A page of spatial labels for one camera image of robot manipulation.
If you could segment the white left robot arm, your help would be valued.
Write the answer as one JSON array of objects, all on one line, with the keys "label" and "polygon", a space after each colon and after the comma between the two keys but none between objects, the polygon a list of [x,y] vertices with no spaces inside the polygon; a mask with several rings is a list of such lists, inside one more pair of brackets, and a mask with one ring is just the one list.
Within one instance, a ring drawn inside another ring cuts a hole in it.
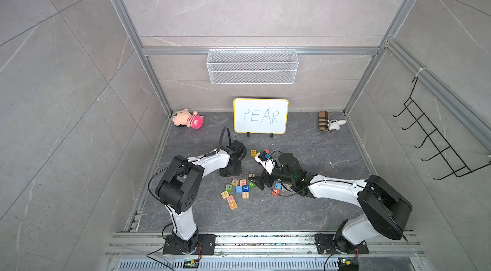
[{"label": "white left robot arm", "polygon": [[203,177],[215,171],[224,177],[238,175],[242,172],[241,160],[245,156],[245,145],[234,140],[197,157],[178,155],[164,170],[154,194],[170,214],[173,231],[169,243],[180,252],[191,254],[198,247],[199,230],[194,222],[192,205],[197,200]]}]

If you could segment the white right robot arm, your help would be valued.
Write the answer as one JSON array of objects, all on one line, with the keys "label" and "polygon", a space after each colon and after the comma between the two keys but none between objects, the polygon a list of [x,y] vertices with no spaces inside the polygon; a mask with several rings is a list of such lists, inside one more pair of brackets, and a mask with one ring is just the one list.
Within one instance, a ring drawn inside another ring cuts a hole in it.
[{"label": "white right robot arm", "polygon": [[314,175],[305,171],[292,153],[282,153],[273,159],[263,151],[254,159],[263,171],[250,180],[261,190],[266,187],[275,190],[276,184],[280,184],[288,197],[332,199],[362,209],[362,215],[343,221],[333,236],[338,252],[352,251],[377,236],[404,239],[412,205],[382,177],[371,175],[365,180],[346,180]]}]

